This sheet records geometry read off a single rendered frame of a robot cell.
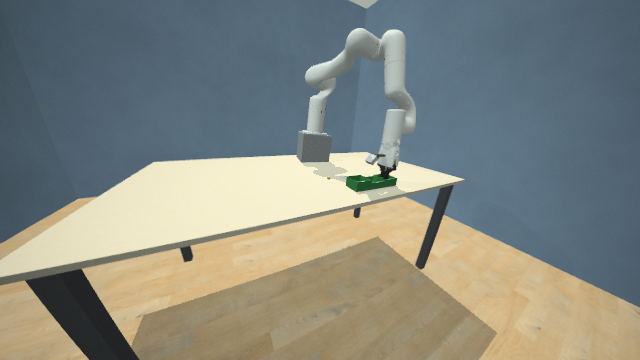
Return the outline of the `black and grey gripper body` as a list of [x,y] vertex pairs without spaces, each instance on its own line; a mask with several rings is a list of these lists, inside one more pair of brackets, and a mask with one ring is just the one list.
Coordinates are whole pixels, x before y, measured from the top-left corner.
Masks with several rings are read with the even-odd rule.
[[384,154],[386,156],[379,157],[377,160],[378,164],[392,168],[394,163],[396,163],[396,167],[398,167],[400,157],[400,148],[398,148],[398,146],[381,145],[379,154]]

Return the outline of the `green rack of bins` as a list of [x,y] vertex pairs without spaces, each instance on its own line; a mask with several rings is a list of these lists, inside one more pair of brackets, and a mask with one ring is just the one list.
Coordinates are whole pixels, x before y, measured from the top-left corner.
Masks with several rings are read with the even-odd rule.
[[397,178],[389,175],[388,179],[382,179],[380,174],[375,175],[367,178],[362,175],[347,176],[346,186],[355,192],[396,186]]

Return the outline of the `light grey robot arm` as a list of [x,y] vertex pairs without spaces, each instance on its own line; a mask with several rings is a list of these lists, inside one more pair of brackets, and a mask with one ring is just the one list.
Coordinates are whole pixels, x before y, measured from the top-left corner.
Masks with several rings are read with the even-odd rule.
[[[336,88],[336,77],[343,75],[354,66],[356,56],[362,56],[372,62],[380,62],[384,59],[385,97],[398,109],[387,110],[382,144],[400,145],[402,134],[413,133],[416,126],[416,107],[405,89],[406,38],[400,30],[389,30],[382,39],[378,39],[363,28],[355,29],[349,34],[346,47],[340,55],[329,62],[308,69],[305,81],[308,86],[319,89],[320,93],[310,98],[308,132],[302,132],[327,135],[318,134],[323,133],[327,99]],[[322,82],[319,83],[320,81]]]

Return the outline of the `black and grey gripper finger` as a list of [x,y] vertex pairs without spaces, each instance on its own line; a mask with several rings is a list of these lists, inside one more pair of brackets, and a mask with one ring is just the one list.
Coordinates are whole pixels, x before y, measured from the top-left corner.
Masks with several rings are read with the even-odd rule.
[[377,165],[380,167],[380,171],[381,171],[380,178],[381,178],[381,177],[383,177],[383,176],[384,176],[384,173],[385,173],[386,167],[385,167],[385,166],[382,166],[382,165],[380,165],[380,164],[378,164],[378,163],[377,163]]
[[[389,170],[388,170],[389,169]],[[386,167],[386,171],[384,173],[383,179],[388,179],[389,178],[389,173],[391,173],[392,171],[396,171],[396,163],[394,163],[392,169]]]

